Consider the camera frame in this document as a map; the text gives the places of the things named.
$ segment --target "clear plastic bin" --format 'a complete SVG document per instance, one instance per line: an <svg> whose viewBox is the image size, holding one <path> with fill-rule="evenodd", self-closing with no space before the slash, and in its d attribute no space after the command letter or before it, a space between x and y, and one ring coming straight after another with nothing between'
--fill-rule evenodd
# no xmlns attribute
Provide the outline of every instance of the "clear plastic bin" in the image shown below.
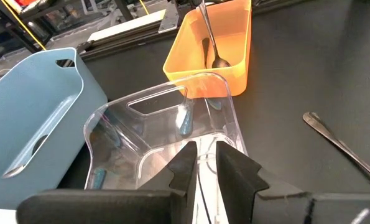
<svg viewBox="0 0 370 224"><path fill-rule="evenodd" d="M211 68L215 56L210 43L205 68L202 41L208 37L208 31L200 10L194 9L186 14L163 71L169 80L200 72L214 72L226 79L233 96L239 95L247 87L251 48L251 0L228 1L208 6L207 11L220 57L232 66Z"/></svg>
<svg viewBox="0 0 370 224"><path fill-rule="evenodd" d="M189 98L209 91L221 98ZM198 146L201 186L212 221L227 223L218 187L215 142L244 150L227 82L201 73L112 101L91 115L84 127L91 153L85 189L138 189L189 141ZM197 184L193 222L208 223Z"/></svg>

